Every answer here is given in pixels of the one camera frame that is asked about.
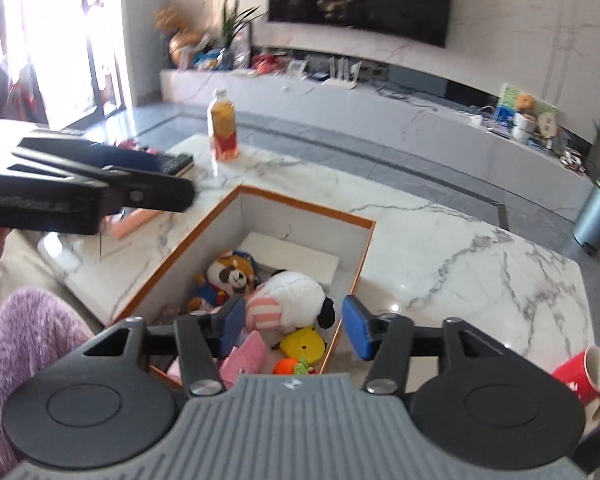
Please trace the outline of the sailor dog plush toy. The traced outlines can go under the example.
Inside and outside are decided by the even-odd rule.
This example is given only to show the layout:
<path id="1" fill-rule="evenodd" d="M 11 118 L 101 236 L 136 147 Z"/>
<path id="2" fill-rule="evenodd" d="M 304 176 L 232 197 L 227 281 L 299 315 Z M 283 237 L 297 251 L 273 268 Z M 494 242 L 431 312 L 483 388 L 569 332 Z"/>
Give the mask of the sailor dog plush toy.
<path id="1" fill-rule="evenodd" d="M 259 265 L 252 255 L 237 249 L 223 252 L 210 263 L 204 274 L 196 276 L 188 310 L 211 311 L 224 306 L 235 296 L 250 294 L 259 285 Z"/>

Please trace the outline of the yellow tape measure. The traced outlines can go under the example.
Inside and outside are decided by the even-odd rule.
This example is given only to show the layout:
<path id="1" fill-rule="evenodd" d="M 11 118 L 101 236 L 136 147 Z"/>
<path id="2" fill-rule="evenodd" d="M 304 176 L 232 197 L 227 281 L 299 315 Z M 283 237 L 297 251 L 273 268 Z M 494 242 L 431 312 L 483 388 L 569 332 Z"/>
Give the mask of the yellow tape measure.
<path id="1" fill-rule="evenodd" d="M 306 360 L 314 365 L 323 359 L 326 342 L 313 326 L 300 328 L 285 336 L 279 343 L 279 349 L 289 359 Z"/>

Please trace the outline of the white black panda plush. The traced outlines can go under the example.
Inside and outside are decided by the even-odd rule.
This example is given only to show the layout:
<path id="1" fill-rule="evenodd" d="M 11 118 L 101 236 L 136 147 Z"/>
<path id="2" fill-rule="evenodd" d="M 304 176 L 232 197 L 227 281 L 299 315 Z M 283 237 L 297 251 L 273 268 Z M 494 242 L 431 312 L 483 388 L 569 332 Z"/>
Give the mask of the white black panda plush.
<path id="1" fill-rule="evenodd" d="M 313 278 L 296 271 L 279 271 L 246 297 L 246 330 L 290 334 L 336 322 L 334 302 Z"/>

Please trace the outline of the white rectangular box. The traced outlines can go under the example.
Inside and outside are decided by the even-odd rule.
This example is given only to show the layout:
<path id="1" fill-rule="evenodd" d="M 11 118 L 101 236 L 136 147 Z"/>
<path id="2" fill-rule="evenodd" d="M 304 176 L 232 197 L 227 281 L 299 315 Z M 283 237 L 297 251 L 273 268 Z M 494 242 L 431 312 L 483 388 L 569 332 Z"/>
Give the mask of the white rectangular box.
<path id="1" fill-rule="evenodd" d="M 338 270 L 337 256 L 279 238 L 250 232 L 238 246 L 248 252 L 266 272 L 296 271 L 329 289 Z"/>

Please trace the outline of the black remote control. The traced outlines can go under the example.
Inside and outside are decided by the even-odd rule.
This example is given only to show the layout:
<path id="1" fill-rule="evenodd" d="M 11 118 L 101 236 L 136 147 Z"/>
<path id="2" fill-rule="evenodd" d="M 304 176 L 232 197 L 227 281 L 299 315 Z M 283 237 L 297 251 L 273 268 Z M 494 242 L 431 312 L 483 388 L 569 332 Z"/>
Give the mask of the black remote control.
<path id="1" fill-rule="evenodd" d="M 160 168 L 164 174 L 179 177 L 194 166 L 194 158 L 189 154 L 160 154 Z"/>

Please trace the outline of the pink toy phone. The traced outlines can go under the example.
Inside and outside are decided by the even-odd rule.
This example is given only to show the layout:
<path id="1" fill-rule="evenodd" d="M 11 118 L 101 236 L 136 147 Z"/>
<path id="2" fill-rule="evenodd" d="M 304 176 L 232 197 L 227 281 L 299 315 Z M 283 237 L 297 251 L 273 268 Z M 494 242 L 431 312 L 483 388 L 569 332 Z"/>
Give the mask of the pink toy phone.
<path id="1" fill-rule="evenodd" d="M 261 373 L 270 355 L 270 348 L 257 330 L 244 333 L 238 342 L 226 358 L 214 360 L 227 389 L 234 387 L 239 376 Z"/>

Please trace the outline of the orange crochet carrot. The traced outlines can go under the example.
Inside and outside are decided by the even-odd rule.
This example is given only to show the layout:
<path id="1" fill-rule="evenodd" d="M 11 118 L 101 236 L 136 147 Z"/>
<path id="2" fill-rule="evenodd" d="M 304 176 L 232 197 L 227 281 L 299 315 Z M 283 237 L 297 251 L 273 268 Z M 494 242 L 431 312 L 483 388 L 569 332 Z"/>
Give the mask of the orange crochet carrot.
<path id="1" fill-rule="evenodd" d="M 274 375 L 312 375 L 315 373 L 313 366 L 305 359 L 285 358 L 276 362 L 272 370 Z"/>

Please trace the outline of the tea drink bottle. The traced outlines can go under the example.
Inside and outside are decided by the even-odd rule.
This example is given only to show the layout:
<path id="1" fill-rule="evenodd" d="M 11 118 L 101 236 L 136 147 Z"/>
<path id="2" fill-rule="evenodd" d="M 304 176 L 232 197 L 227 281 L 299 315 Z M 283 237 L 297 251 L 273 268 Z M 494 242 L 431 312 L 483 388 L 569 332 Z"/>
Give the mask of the tea drink bottle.
<path id="1" fill-rule="evenodd" d="M 208 136 L 213 157 L 219 162 L 237 157 L 239 148 L 234 103 L 225 89 L 215 89 L 207 110 Z"/>

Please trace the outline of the orange white storage box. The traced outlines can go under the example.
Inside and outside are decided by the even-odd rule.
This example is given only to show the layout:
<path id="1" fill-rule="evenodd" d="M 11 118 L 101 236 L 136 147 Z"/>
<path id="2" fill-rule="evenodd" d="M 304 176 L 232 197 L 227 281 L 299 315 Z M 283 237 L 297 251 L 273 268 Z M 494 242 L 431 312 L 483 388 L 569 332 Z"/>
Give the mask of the orange white storage box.
<path id="1" fill-rule="evenodd" d="M 322 374 L 358 288 L 373 220 L 262 188 L 230 191 L 118 314 L 199 318 L 225 387 L 242 374 Z"/>

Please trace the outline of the potted green plant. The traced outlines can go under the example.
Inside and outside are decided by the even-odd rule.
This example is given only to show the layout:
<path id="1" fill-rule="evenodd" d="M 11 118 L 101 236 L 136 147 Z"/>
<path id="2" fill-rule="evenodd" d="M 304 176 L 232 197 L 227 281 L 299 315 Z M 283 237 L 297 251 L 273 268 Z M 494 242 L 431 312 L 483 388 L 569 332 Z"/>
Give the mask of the potted green plant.
<path id="1" fill-rule="evenodd" d="M 219 69 L 232 70 L 234 54 L 232 45 L 236 36 L 253 21 L 263 15 L 260 6 L 250 6 L 245 10 L 240 8 L 240 0 L 224 0 L 221 13 L 221 39 Z"/>

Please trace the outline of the red paper cup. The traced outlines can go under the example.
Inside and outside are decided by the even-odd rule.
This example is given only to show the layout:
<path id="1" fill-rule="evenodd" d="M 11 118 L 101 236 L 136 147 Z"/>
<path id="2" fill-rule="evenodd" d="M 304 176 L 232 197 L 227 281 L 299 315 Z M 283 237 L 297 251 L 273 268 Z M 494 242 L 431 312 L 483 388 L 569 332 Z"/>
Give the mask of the red paper cup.
<path id="1" fill-rule="evenodd" d="M 588 346 L 557 367 L 552 376 L 567 386 L 584 406 L 600 400 L 600 346 Z"/>

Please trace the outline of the white wifi router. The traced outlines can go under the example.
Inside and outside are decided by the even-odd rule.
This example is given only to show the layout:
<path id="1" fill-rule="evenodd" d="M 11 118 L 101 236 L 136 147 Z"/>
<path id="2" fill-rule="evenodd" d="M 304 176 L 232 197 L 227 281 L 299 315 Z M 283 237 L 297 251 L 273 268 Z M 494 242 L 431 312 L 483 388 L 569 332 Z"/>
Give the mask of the white wifi router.
<path id="1" fill-rule="evenodd" d="M 353 90 L 358 85 L 358 77 L 362 62 L 352 62 L 348 58 L 334 58 L 328 60 L 328 77 L 323 81 L 326 86 Z"/>

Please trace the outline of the silver trash bin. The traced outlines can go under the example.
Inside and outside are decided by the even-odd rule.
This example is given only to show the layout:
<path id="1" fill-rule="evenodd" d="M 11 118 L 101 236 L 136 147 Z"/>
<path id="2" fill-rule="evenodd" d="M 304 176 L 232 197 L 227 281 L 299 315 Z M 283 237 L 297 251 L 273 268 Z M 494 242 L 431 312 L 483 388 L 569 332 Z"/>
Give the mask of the silver trash bin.
<path id="1" fill-rule="evenodd" d="M 590 256 L 600 249 L 600 177 L 574 222 L 572 236 Z"/>

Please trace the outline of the white marble tv console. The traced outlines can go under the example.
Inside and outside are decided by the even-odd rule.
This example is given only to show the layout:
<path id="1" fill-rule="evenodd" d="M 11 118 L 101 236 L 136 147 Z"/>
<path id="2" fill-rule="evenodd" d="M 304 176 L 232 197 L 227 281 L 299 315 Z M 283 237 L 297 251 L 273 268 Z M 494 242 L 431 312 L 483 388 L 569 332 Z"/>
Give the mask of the white marble tv console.
<path id="1" fill-rule="evenodd" d="M 594 184 L 557 159 L 471 125 L 438 103 L 391 99 L 374 88 L 346 90 L 285 76 L 163 70 L 166 102 L 208 105 L 224 89 L 240 112 L 330 130 L 415 155 L 477 178 L 573 220 Z"/>

